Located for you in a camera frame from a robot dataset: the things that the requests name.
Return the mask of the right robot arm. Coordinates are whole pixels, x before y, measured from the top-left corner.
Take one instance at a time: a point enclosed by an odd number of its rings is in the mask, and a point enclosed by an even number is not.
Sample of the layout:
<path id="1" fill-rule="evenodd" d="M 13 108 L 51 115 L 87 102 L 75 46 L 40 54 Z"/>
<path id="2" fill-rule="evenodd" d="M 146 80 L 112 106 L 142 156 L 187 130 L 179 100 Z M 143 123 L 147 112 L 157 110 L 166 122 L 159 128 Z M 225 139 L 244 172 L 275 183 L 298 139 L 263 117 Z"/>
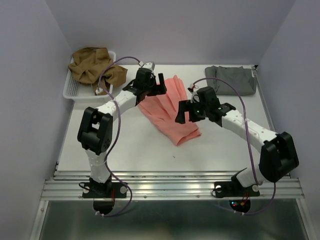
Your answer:
<path id="1" fill-rule="evenodd" d="M 251 161 L 251 168 L 245 168 L 232 177 L 231 192 L 242 195 L 248 187 L 264 181 L 276 183 L 283 176 L 299 166 L 293 137 L 287 133 L 276 133 L 249 120 L 229 103 L 220 103 L 212 87 L 203 87 L 192 93 L 189 100 L 178 103 L 175 122 L 185 124 L 208 119 L 220 127 L 246 140 L 248 151 L 256 149 L 259 163 Z"/>

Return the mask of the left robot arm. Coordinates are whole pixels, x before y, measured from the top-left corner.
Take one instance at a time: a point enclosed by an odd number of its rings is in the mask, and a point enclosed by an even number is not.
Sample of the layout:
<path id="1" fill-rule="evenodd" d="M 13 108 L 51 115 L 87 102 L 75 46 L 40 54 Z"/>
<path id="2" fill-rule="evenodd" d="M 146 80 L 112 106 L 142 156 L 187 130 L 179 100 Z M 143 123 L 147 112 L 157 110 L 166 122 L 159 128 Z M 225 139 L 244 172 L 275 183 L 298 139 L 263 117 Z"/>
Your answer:
<path id="1" fill-rule="evenodd" d="M 84 110 L 77 140 L 81 143 L 89 160 L 90 178 L 96 182 L 94 191 L 100 197 L 111 193 L 111 176 L 106 167 L 107 151 L 113 143 L 113 123 L 121 123 L 121 114 L 136 107 L 145 97 L 163 95 L 167 92 L 164 75 L 156 76 L 152 69 L 140 67 L 135 79 L 127 84 L 117 96 L 97 107 Z"/>

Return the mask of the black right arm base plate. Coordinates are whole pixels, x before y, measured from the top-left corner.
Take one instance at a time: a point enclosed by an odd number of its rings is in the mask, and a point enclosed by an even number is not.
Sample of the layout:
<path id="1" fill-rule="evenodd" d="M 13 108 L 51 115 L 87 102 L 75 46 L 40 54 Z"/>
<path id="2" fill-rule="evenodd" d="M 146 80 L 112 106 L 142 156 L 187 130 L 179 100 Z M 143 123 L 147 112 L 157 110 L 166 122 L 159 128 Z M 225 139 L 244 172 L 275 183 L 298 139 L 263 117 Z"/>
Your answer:
<path id="1" fill-rule="evenodd" d="M 216 181 L 211 191 L 211 195 L 218 199 L 245 197 L 247 194 L 249 197 L 259 197 L 260 191 L 254 191 L 253 186 L 243 187 L 232 181 Z"/>

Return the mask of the grey pleated skirt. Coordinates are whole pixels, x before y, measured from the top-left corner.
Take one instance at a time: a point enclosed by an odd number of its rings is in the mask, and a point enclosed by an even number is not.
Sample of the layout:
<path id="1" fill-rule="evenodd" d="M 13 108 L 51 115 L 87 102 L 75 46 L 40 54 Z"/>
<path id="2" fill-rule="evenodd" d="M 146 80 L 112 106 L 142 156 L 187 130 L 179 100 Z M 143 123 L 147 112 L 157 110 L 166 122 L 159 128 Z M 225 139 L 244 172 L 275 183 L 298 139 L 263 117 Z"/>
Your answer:
<path id="1" fill-rule="evenodd" d="M 230 84 L 241 96 L 251 96 L 256 93 L 257 80 L 249 68 L 210 66 L 205 68 L 204 73 L 206 78 L 218 78 Z M 236 95 L 236 92 L 224 82 L 216 79 L 207 79 L 206 81 L 217 95 Z"/>

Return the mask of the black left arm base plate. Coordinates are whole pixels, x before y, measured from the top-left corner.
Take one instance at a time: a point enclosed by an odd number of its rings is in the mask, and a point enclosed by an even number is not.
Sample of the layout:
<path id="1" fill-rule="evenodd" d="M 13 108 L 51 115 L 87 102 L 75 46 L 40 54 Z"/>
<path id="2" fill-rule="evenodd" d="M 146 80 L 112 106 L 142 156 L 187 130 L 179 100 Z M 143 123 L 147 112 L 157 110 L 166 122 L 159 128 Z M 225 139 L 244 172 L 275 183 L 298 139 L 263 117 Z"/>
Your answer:
<path id="1" fill-rule="evenodd" d="M 120 182 L 111 182 L 99 185 L 98 183 L 80 182 L 84 199 L 125 199 L 127 188 Z"/>

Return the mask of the pink skirt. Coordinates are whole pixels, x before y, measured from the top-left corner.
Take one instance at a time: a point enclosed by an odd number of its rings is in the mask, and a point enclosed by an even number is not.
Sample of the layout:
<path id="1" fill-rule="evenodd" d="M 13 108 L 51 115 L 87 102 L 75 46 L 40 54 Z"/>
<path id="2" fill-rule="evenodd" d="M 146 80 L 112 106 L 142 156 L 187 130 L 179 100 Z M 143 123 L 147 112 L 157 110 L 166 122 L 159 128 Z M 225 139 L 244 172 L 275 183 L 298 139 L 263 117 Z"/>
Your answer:
<path id="1" fill-rule="evenodd" d="M 164 81 L 166 94 L 147 96 L 138 104 L 139 110 L 147 119 L 175 146 L 200 137 L 202 133 L 196 123 L 187 121 L 185 124 L 175 122 L 179 101 L 187 99 L 183 81 L 174 75 Z"/>

